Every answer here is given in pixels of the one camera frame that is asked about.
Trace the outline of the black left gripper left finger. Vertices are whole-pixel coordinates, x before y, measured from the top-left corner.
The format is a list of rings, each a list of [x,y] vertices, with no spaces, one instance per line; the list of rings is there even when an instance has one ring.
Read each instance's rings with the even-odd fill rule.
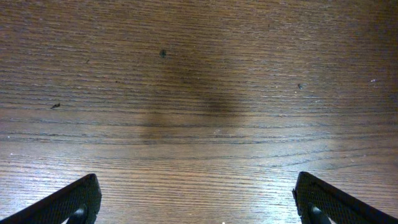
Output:
[[[94,223],[100,211],[101,198],[97,176],[88,174],[1,220],[1,223]]]

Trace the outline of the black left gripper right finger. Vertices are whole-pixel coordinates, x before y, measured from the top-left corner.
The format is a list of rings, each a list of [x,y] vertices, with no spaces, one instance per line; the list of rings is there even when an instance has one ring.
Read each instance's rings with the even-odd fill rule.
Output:
[[[308,172],[300,172],[292,190],[304,224],[397,224],[397,219]]]

